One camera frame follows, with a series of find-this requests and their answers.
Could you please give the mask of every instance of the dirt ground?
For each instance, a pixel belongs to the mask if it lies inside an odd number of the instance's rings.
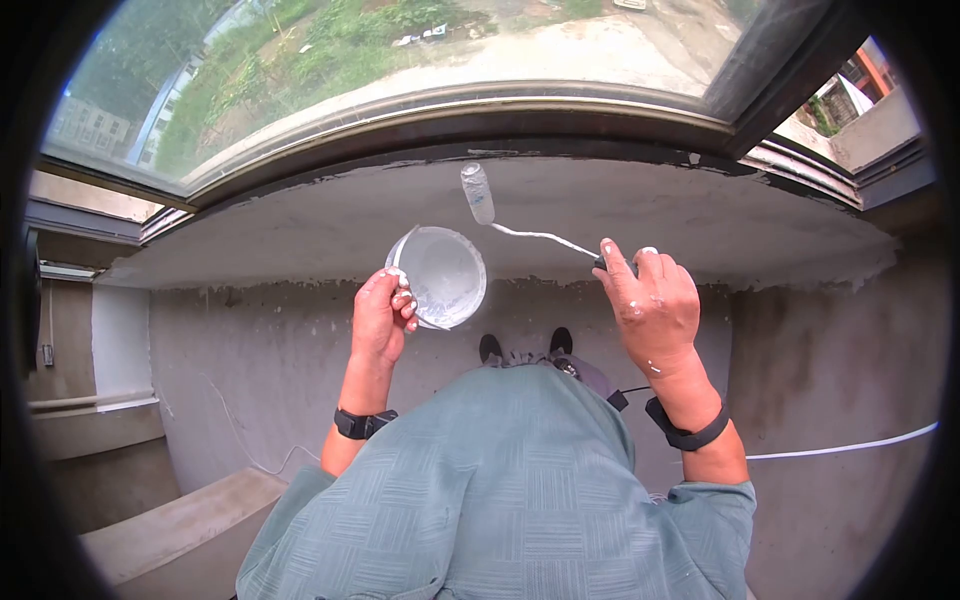
[[[253,135],[274,135],[287,123],[302,124],[397,94],[486,81],[594,81],[699,97],[740,36],[739,26],[720,0],[647,0],[645,11],[622,9],[605,0],[599,17],[553,23],[560,19],[553,0],[458,2],[465,9],[492,15],[499,34],[470,39],[458,35],[462,31],[451,31],[446,41],[408,46],[402,50],[408,68],[306,108]],[[285,31],[285,43],[299,48],[313,17],[307,15]],[[536,19],[548,24],[530,27]],[[275,37],[258,51],[259,56],[271,59],[281,42],[280,36]],[[226,148],[247,136],[253,122],[246,108],[233,108],[207,133],[204,144]],[[229,159],[230,152],[229,148],[221,151],[197,172]]]

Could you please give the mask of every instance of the green shirt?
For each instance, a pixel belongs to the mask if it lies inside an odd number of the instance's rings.
[[[251,598],[744,598],[754,487],[655,505],[604,399],[552,367],[477,369],[334,478],[304,467],[237,576]]]

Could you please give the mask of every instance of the black shoe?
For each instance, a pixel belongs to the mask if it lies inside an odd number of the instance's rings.
[[[488,333],[480,338],[480,362],[486,363],[491,354],[503,358],[503,350],[500,349],[500,343],[496,341],[496,338],[493,337],[492,334]]]
[[[573,336],[566,327],[557,327],[553,337],[550,338],[550,353],[553,354],[557,350],[562,350],[564,354],[573,353]]]

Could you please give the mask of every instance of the wrist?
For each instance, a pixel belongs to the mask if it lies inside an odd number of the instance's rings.
[[[696,433],[720,413],[720,395],[692,347],[688,354],[665,362],[664,369],[653,375],[648,375],[650,387],[675,427]]]
[[[337,407],[352,415],[376,415],[387,410],[394,366],[381,356],[354,352],[347,361],[344,387]]]

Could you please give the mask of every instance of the hand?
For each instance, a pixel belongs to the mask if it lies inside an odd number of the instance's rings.
[[[403,352],[403,331],[417,330],[417,301],[397,267],[380,269],[353,298],[351,355],[392,369]]]
[[[681,370],[695,355],[700,324],[700,297],[690,273],[668,254],[644,248],[634,256],[634,277],[613,240],[604,238],[600,252],[608,271],[593,274],[603,282],[630,358],[649,380]]]

